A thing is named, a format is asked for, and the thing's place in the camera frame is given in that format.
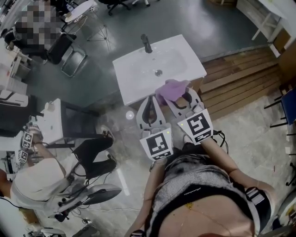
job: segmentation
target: faucet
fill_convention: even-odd
[[[151,45],[150,45],[150,43],[149,43],[149,40],[148,40],[147,35],[142,34],[142,35],[141,35],[141,40],[142,40],[142,42],[143,42],[143,44],[144,44],[144,46],[145,46],[145,51],[146,51],[146,53],[151,54],[151,53],[153,52],[153,50],[152,50],[152,48],[151,48]]]

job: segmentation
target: white sink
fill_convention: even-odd
[[[151,54],[141,48],[113,61],[125,105],[154,94],[167,79],[191,81],[207,75],[182,35],[151,44],[151,48]]]

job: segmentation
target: purple cloth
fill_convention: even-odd
[[[164,98],[170,101],[176,101],[185,93],[189,83],[189,81],[176,81],[175,79],[166,80],[165,85],[155,91],[158,102],[166,105],[167,103]]]

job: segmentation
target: sink drain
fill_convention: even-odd
[[[162,71],[161,71],[161,70],[157,70],[157,71],[155,72],[155,75],[156,75],[156,76],[161,76],[161,75],[162,75]]]

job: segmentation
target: bare stomach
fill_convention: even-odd
[[[253,236],[254,224],[228,197],[216,195],[181,206],[163,221],[159,237]]]

